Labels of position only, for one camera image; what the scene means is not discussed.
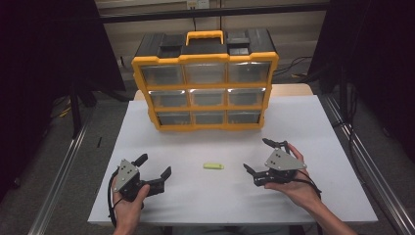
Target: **person's arm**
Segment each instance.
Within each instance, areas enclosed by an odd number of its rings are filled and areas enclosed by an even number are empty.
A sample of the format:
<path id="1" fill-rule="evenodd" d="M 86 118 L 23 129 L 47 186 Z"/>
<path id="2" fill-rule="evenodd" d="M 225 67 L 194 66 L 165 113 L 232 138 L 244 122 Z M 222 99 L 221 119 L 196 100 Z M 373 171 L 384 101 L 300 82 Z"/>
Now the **person's arm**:
<path id="1" fill-rule="evenodd" d="M 302 154 L 293 145 L 289 144 L 289 148 L 297 159 L 304 162 Z M 301 173 L 297 174 L 296 178 L 309 180 Z M 321 202 L 308 184 L 292 181 L 287 184 L 266 183 L 264 187 L 286 194 L 297 206 L 304 208 L 328 234 L 356 234 Z"/>
<path id="2" fill-rule="evenodd" d="M 141 205 L 150 191 L 150 185 L 144 185 L 133 202 L 122 199 L 118 192 L 113 192 L 113 205 L 115 205 L 116 229 L 114 235 L 133 234 L 140 221 Z"/>

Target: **transparent drawer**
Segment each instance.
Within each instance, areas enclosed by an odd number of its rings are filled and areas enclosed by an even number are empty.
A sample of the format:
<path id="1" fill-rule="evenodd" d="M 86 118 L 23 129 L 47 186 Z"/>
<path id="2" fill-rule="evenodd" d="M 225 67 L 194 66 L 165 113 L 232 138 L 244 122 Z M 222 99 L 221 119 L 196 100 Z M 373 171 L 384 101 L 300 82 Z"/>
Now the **transparent drawer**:
<path id="1" fill-rule="evenodd" d="M 148 85 L 183 84 L 183 73 L 180 65 L 142 66 L 141 72 Z"/>
<path id="2" fill-rule="evenodd" d="M 270 62 L 229 63 L 229 82 L 266 82 Z"/>
<path id="3" fill-rule="evenodd" d="M 260 111 L 228 111 L 228 123 L 258 123 Z"/>
<path id="4" fill-rule="evenodd" d="M 225 81 L 225 64 L 192 63 L 184 66 L 188 83 L 208 84 Z"/>
<path id="5" fill-rule="evenodd" d="M 223 111 L 193 112 L 195 124 L 223 124 Z"/>
<path id="6" fill-rule="evenodd" d="M 225 89 L 192 89 L 189 93 L 193 106 L 224 105 Z"/>
<path id="7" fill-rule="evenodd" d="M 187 106 L 186 92 L 184 90 L 149 91 L 153 106 L 159 107 L 183 107 Z"/>
<path id="8" fill-rule="evenodd" d="M 190 124 L 189 112 L 157 112 L 160 125 Z"/>
<path id="9" fill-rule="evenodd" d="M 228 104 L 231 106 L 261 105 L 265 88 L 228 89 Z"/>

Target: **white table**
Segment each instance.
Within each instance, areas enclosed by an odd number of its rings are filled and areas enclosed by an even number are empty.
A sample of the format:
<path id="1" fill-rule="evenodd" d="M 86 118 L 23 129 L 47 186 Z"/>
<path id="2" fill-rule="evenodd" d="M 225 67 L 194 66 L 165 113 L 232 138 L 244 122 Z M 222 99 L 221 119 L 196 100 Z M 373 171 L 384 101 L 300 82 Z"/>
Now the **white table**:
<path id="1" fill-rule="evenodd" d="M 376 221 L 362 187 L 316 96 L 270 99 L 261 130 L 159 132 L 144 101 L 129 104 L 107 172 L 88 222 L 110 225 L 107 187 L 121 159 L 147 153 L 141 177 L 150 180 L 171 165 L 165 192 L 145 200 L 141 222 L 153 225 L 262 225 L 314 222 L 306 211 L 279 192 L 254 186 L 243 167 L 267 170 L 272 149 L 262 138 L 287 140 L 304 155 L 322 200 L 346 222 Z M 203 163 L 225 165 L 204 169 Z"/>

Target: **silver bracket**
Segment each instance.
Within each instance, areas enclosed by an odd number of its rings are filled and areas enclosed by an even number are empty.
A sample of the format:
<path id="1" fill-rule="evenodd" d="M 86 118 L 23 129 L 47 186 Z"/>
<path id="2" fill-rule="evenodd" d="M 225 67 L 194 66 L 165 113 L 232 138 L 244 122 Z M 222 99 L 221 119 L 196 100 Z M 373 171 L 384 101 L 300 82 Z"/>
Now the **silver bracket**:
<path id="1" fill-rule="evenodd" d="M 271 156 L 265 162 L 265 165 L 276 170 L 307 168 L 306 164 L 278 148 L 272 152 Z"/>
<path id="2" fill-rule="evenodd" d="M 124 187 L 124 185 L 128 183 L 137 173 L 139 173 L 138 168 L 134 164 L 123 159 L 119 165 L 118 176 L 116 177 L 115 187 L 113 189 L 114 192 L 118 192 L 119 189 Z"/>

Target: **yellow and black toolbox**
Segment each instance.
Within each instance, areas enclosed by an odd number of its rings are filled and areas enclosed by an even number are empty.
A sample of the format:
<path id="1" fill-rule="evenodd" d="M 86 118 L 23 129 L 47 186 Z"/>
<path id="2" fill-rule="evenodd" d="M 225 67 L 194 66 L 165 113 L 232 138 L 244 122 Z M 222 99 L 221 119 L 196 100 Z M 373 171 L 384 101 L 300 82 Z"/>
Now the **yellow and black toolbox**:
<path id="1" fill-rule="evenodd" d="M 258 129 L 278 54 L 266 29 L 146 34 L 134 77 L 158 130 Z"/>

